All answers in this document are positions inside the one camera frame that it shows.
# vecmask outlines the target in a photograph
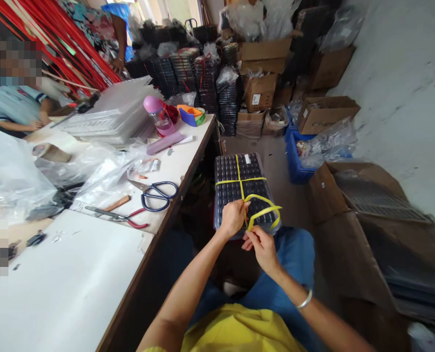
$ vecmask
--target pink tube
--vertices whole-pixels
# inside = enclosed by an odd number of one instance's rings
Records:
[[[169,146],[180,142],[182,139],[184,139],[184,135],[182,135],[179,131],[176,131],[171,135],[159,139],[157,142],[149,144],[147,146],[147,155],[157,154],[158,152],[168,148]]]

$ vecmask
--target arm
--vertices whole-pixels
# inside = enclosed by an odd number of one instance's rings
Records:
[[[51,120],[48,117],[48,115],[53,111],[53,109],[54,109],[54,103],[51,99],[46,97],[41,101],[40,119],[43,125],[46,126],[51,123]]]
[[[167,352],[181,349],[186,328],[198,306],[212,267],[225,243],[242,227],[249,205],[250,202],[244,203],[241,199],[224,207],[221,227],[178,278],[137,351],[149,347],[162,347]]]
[[[19,132],[34,132],[43,127],[40,121],[34,121],[31,125],[20,125],[15,122],[0,121],[0,127],[5,128],[9,131],[19,131]]]
[[[263,270],[281,286],[295,306],[301,305],[307,299],[307,291],[279,263],[274,238],[261,227],[255,226],[251,232],[245,233],[244,239],[246,242],[242,248],[250,250],[252,246],[255,247],[256,259]],[[308,305],[301,308],[300,313],[330,350],[374,352],[372,346],[353,328],[316,298],[312,298]]]
[[[124,61],[126,60],[126,47],[127,47],[127,33],[126,33],[126,22],[116,16],[111,15],[111,21],[114,28],[114,36],[118,40],[119,52],[118,57],[112,62],[112,69],[117,73],[121,74],[124,68]]]

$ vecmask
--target white tray stack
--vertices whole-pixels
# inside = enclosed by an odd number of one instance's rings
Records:
[[[146,143],[155,126],[144,108],[147,95],[163,99],[154,89],[150,76],[108,87],[95,106],[84,114],[77,114],[61,124],[61,130],[86,141],[122,145],[131,138]]]

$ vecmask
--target yellow shirt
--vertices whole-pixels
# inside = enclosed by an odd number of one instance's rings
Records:
[[[160,348],[147,352],[163,351]],[[271,310],[228,304],[206,315],[185,334],[182,352],[305,352],[282,318]]]

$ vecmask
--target silver bracelet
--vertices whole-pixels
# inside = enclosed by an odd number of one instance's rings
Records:
[[[296,306],[297,309],[302,309],[304,308],[306,305],[308,305],[310,303],[310,301],[312,300],[312,290],[309,290],[309,295],[307,296],[307,299],[302,302],[302,304],[300,306]]]

